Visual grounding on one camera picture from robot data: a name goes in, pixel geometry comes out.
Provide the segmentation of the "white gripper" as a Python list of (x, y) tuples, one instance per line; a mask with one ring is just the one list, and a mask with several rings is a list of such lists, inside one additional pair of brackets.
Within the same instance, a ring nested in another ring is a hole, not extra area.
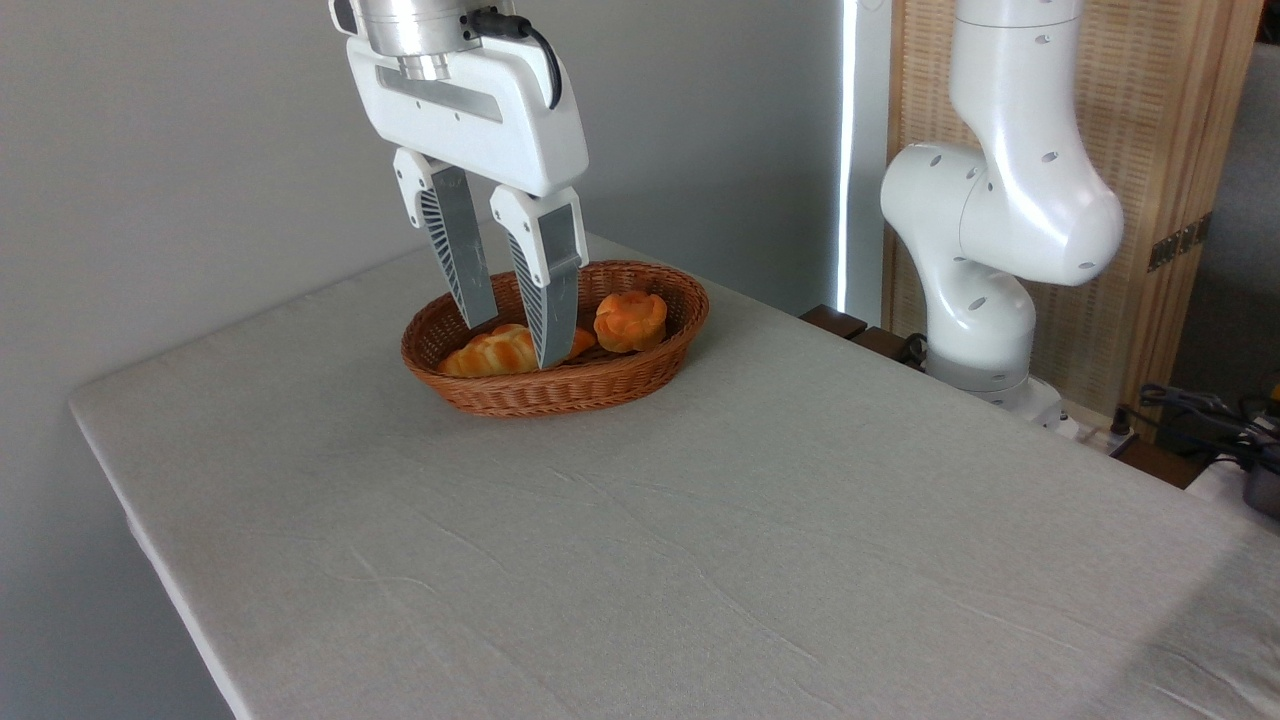
[(360, 37), (346, 53), (374, 129), (406, 147), (393, 168), (410, 224), (429, 236), (467, 328), (498, 307), (465, 170), (500, 183), (490, 206), (508, 234), (538, 365), (566, 360), (589, 264), (579, 195), (567, 187), (589, 164), (568, 72), (550, 108), (547, 56), (534, 41), (485, 38), (451, 55), (447, 79), (407, 79)]

